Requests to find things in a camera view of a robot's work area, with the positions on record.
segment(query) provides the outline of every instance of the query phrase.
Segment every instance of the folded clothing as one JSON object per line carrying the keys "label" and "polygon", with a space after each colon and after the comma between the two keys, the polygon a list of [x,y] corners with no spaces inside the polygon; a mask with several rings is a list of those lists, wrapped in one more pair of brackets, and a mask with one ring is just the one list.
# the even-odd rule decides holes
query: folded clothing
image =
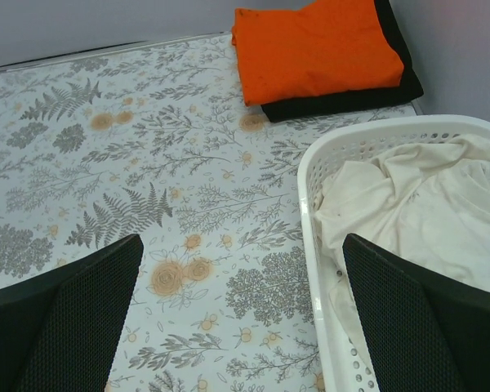
{"label": "folded clothing", "polygon": [[490,140],[465,135],[345,162],[324,180],[322,196],[315,214],[322,253],[344,272],[330,301],[369,367],[342,250],[347,234],[490,292]]}
{"label": "folded clothing", "polygon": [[232,32],[247,106],[396,87],[403,75],[374,0],[318,0],[299,11],[239,8]]}
{"label": "folded clothing", "polygon": [[423,95],[421,83],[412,68],[410,51],[403,35],[399,31],[389,0],[375,0],[374,3],[386,41],[396,51],[404,65],[403,76],[399,86],[345,91],[306,98],[291,98],[262,105],[261,108],[272,123],[292,118],[402,105]]}

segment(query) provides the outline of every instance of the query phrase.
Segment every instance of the botanical pattern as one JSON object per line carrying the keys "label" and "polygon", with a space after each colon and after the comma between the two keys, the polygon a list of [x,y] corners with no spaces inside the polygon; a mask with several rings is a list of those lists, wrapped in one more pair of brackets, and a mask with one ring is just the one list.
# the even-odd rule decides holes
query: botanical pattern
{"label": "botanical pattern", "polygon": [[297,168],[326,131],[413,111],[272,124],[229,39],[0,73],[0,287],[144,242],[109,392],[324,392]]}

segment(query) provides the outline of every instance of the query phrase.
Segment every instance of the orange shirt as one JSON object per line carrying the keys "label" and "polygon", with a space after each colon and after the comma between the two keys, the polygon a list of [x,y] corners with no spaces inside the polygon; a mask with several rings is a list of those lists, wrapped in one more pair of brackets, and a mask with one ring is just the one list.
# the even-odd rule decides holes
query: orange shirt
{"label": "orange shirt", "polygon": [[247,106],[397,87],[403,74],[374,0],[318,0],[299,11],[239,8],[232,33]]}

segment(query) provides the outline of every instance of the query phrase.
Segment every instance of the stack of folded clothes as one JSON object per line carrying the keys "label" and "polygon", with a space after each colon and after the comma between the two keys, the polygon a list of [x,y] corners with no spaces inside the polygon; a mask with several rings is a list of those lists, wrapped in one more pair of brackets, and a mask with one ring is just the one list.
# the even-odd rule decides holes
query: stack of folded clothes
{"label": "stack of folded clothes", "polygon": [[271,122],[401,105],[423,95],[389,0],[237,9],[232,43],[246,106]]}

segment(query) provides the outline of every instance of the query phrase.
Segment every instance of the crumpled white cloth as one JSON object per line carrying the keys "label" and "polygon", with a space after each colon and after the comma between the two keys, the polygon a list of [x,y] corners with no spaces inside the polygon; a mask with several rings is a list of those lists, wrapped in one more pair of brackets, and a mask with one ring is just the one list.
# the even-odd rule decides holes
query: crumpled white cloth
{"label": "crumpled white cloth", "polygon": [[490,292],[490,140],[458,136],[445,144],[401,145],[369,162],[345,162],[324,180],[321,196],[314,219],[322,253],[343,271],[330,301],[370,368],[341,249],[348,233]]}

